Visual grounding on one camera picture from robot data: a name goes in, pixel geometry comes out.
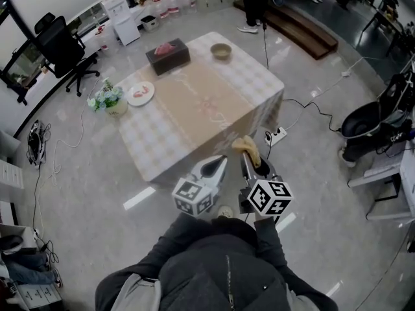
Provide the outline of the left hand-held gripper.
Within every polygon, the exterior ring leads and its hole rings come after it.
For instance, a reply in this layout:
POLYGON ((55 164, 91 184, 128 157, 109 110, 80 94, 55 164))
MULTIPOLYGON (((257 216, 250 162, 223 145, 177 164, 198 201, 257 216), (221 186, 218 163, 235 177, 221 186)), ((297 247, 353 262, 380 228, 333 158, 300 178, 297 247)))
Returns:
POLYGON ((192 169, 192 174, 179 179, 171 194, 176 208, 195 218, 210 212, 219 196, 227 165, 226 155, 199 161, 192 169))

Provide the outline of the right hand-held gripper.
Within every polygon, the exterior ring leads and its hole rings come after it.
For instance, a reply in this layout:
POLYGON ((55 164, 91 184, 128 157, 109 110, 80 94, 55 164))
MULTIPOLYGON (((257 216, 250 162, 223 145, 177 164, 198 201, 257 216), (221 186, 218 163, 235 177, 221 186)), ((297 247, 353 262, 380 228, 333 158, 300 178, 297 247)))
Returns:
POLYGON ((260 166, 254 169, 249 154, 243 152, 241 154, 241 168, 244 179, 249 182, 248 186, 241 189, 239 193, 240 213, 257 213, 264 217, 273 218, 281 216, 294 196, 287 183, 275 179, 277 173, 270 161, 261 157, 260 166), (264 179, 256 179, 255 173, 264 179))

